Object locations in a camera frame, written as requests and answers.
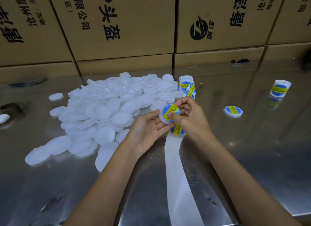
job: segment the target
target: right hand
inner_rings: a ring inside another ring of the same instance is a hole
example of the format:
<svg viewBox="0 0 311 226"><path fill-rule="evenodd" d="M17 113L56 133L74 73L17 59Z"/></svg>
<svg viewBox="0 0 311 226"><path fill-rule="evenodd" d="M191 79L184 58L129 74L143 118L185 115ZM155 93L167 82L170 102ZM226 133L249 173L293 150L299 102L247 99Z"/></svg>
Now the right hand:
<svg viewBox="0 0 311 226"><path fill-rule="evenodd" d="M183 97L175 105L179 107L180 115L168 113L168 117L180 125L192 139L196 140L201 134L204 135L206 132L212 132L202 107L191 97Z"/></svg>

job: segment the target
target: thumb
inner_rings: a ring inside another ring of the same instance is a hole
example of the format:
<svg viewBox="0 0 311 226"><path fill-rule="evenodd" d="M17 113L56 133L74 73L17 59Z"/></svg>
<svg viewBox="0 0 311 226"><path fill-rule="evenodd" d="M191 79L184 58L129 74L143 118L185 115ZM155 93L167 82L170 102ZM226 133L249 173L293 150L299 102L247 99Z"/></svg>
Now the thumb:
<svg viewBox="0 0 311 226"><path fill-rule="evenodd" d="M171 120L173 120L175 123L177 123L177 124L179 124L179 125L181 124L182 120L185 118L185 117L183 117L183 116L180 116L180 115L178 115L178 114L176 114L176 113L172 113L172 112L168 113L167 116L168 116Z"/></svg>

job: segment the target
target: metal surface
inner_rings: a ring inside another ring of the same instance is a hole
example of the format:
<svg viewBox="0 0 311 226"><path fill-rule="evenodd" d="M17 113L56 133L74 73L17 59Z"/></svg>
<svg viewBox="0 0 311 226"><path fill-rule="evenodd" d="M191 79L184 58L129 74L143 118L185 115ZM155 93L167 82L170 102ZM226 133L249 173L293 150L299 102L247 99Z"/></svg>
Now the metal surface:
<svg viewBox="0 0 311 226"><path fill-rule="evenodd" d="M298 70L254 72L256 67L246 71L235 68L230 73L220 70L220 74L214 70L213 75L207 73L211 67L192 68L188 74L193 71L198 89L196 101L224 146L292 215L308 215L311 75ZM175 69L176 78L178 73L183 70ZM268 97L275 79L293 83L279 103L271 103ZM52 118L49 111L66 105L66 94L81 84L79 78L56 78L32 87L0 86L0 105L16 102L25 112L8 126L0 126L0 225L61 225L97 179L97 153L75 158L67 151L35 167L24 161L33 148L65 134L61 122ZM65 98L50 102L48 96L56 92L63 92ZM223 109L228 105L242 108L241 118L227 117ZM116 225L170 225L164 142L165 136L137 162ZM217 174L187 136L180 157L204 224L238 225L238 216Z"/></svg>

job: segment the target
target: forearm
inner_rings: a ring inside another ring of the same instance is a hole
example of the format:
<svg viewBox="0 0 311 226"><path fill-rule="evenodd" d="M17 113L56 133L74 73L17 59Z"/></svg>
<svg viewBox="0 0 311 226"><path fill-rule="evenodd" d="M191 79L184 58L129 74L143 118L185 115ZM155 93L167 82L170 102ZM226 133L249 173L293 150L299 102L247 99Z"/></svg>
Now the forearm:
<svg viewBox="0 0 311 226"><path fill-rule="evenodd" d="M245 226L300 225L272 198L211 133L198 145L211 161Z"/></svg>
<svg viewBox="0 0 311 226"><path fill-rule="evenodd" d="M122 142L102 173L74 210L65 226L110 226L114 224L121 198L138 154Z"/></svg>

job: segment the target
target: hand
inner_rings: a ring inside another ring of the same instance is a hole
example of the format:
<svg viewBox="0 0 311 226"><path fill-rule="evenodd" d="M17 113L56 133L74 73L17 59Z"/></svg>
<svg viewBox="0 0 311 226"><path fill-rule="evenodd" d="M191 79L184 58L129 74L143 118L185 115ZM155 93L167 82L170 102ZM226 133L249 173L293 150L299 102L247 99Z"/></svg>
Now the hand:
<svg viewBox="0 0 311 226"><path fill-rule="evenodd" d="M149 150L158 137L175 126L175 123L167 125L161 122L157 117L159 113L160 110L155 110L137 117L124 139L138 151L139 157Z"/></svg>
<svg viewBox="0 0 311 226"><path fill-rule="evenodd" d="M191 97L183 97L179 99L175 105L179 107L180 115L168 113L168 117L179 124L192 139L197 140L198 135L212 132L202 107Z"/></svg>

